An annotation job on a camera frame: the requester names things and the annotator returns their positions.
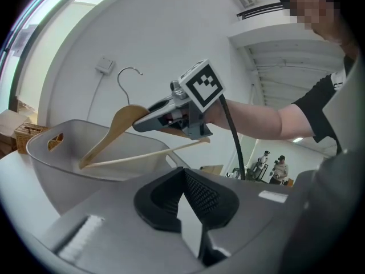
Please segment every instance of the sticker label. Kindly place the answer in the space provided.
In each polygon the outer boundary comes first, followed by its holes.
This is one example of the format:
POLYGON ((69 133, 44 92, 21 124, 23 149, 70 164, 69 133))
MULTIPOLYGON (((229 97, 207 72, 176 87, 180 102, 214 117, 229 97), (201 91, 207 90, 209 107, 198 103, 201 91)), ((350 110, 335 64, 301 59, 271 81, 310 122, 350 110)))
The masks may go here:
POLYGON ((258 194, 258 196, 279 203, 285 203, 287 198, 287 194, 274 193, 270 191, 262 191, 260 194, 258 194))

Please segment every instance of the electrical outlet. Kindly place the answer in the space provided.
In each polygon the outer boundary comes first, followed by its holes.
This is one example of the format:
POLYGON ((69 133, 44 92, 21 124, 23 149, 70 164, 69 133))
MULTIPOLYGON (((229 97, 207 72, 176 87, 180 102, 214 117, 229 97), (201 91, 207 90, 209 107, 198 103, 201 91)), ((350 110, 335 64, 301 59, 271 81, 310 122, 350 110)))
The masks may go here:
POLYGON ((110 60, 105 56, 102 56, 101 59, 98 61, 98 64, 96 65, 95 69, 97 69, 98 71, 100 71, 105 75, 109 75, 113 70, 114 64, 115 62, 113 60, 110 60))

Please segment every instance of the black t-shirt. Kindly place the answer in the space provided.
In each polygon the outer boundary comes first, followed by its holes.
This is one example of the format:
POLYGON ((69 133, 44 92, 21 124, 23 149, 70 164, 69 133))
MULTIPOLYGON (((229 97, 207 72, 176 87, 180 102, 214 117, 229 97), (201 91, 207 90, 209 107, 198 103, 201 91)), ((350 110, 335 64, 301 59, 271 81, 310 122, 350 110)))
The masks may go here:
MULTIPOLYGON (((347 75, 350 72, 354 61, 346 56, 343 60, 343 63, 347 75)), ((307 120, 309 121, 310 126, 315 134, 313 139, 317 143, 327 136, 335 139, 337 143, 337 154, 339 154, 342 149, 335 132, 323 113, 323 108, 335 93, 336 91, 331 80, 331 75, 328 75, 317 82, 316 85, 313 86, 313 88, 308 91, 305 96, 298 99, 296 102, 294 102, 294 104, 296 104, 303 111, 307 120)))

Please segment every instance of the wooden hanger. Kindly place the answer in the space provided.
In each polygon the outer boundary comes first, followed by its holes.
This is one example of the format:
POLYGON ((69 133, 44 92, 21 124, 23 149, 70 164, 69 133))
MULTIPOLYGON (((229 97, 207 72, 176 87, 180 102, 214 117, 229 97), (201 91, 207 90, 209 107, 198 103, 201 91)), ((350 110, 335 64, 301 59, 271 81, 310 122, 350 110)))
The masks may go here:
MULTIPOLYGON (((149 111, 142 106, 137 106, 135 104, 130 104, 129 106, 125 106, 121 108, 112 120, 108 133, 105 137, 95 145, 86 155, 80 159, 79 168, 82 169, 85 166, 88 166, 90 162, 101 153, 110 143, 112 143, 116 138, 118 138, 122 133, 124 133, 128 128, 132 127, 133 123, 142 117, 149 114, 149 111)), ((160 130, 161 132, 172 134, 180 137, 188 138, 182 131, 174 128, 163 128, 160 130)), ((193 144, 198 144, 200 142, 210 143, 210 139, 208 137, 199 139, 199 142, 194 142, 189 144, 192 146, 193 144)))
POLYGON ((169 149, 165 149, 165 150, 161 150, 161 151, 156 151, 156 152, 151 152, 151 153, 147 153, 147 154, 142 154, 142 155, 138 155, 138 156, 132 156, 130 158, 122 158, 122 159, 116 159, 116 160, 110 160, 108 162, 97 162, 97 163, 92 163, 92 164, 88 164, 87 166, 85 166, 85 168, 88 167, 100 167, 100 166, 107 166, 108 164, 115 164, 115 163, 122 163, 122 162, 130 162, 132 160, 136 160, 136 159, 141 159, 141 158, 147 158, 150 156, 155 156, 155 155, 160 155, 160 154, 168 154, 172 151, 176 151, 179 149, 183 149, 183 148, 187 148, 190 146, 194 146, 194 145, 198 145, 204 143, 202 141, 196 141, 194 143, 189 143, 186 145, 182 145, 182 146, 178 146, 175 148, 169 148, 169 149))

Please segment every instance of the black cable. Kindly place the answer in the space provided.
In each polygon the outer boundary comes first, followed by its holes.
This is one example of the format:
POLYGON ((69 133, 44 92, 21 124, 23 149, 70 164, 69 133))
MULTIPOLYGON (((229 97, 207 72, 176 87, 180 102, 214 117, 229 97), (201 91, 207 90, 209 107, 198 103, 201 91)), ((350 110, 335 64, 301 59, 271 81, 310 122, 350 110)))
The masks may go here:
POLYGON ((241 151, 240 141, 238 140, 237 130, 236 130, 236 127, 234 126, 232 117, 230 116, 230 112, 229 112, 227 102, 226 102, 226 98, 224 97, 224 95, 221 95, 219 97, 219 100, 222 104, 224 113, 226 114, 228 125, 229 125, 229 128, 230 128, 231 132, 232 132, 234 145, 236 146, 237 157, 238 157, 238 165, 240 167, 240 173, 241 173, 241 180, 245 180, 246 176, 245 176, 245 167, 244 167, 244 157, 242 156, 242 151, 241 151))

